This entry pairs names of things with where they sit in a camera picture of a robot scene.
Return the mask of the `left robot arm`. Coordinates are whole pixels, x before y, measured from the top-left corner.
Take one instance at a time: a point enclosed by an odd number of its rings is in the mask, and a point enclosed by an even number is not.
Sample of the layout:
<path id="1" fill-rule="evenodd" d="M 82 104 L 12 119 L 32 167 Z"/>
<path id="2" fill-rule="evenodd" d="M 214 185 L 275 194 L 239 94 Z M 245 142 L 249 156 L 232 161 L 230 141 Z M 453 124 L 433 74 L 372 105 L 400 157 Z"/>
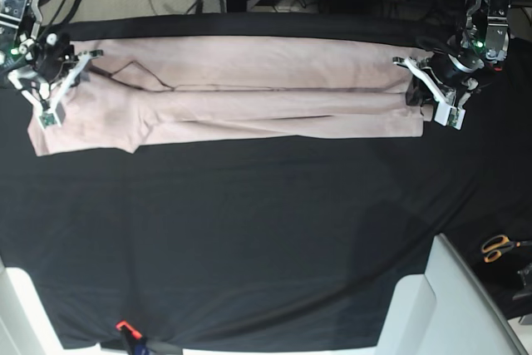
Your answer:
<path id="1" fill-rule="evenodd" d="M 465 104 L 481 90 L 481 72 L 501 71 L 510 47 L 508 13 L 527 8 L 531 0 L 463 0 L 456 30 L 447 42 L 419 37 L 417 43 L 430 57 L 396 57 L 393 63 L 412 74 L 406 94 L 410 106 L 434 106 L 433 121 L 459 130 Z"/>

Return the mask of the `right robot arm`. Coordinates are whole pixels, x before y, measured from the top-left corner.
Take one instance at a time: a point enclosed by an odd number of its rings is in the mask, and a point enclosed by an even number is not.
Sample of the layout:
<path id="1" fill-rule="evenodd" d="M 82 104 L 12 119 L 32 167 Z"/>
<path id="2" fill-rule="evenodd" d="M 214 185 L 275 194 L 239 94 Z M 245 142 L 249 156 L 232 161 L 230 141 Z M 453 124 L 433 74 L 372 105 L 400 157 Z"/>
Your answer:
<path id="1" fill-rule="evenodd" d="M 1 0 L 1 87 L 14 89 L 32 105 L 42 129 L 61 126 L 62 98 L 80 83 L 80 75 L 103 51 L 75 52 L 62 31 L 74 17 L 81 0 L 59 23 L 55 12 L 43 24 L 42 6 L 50 0 Z"/>

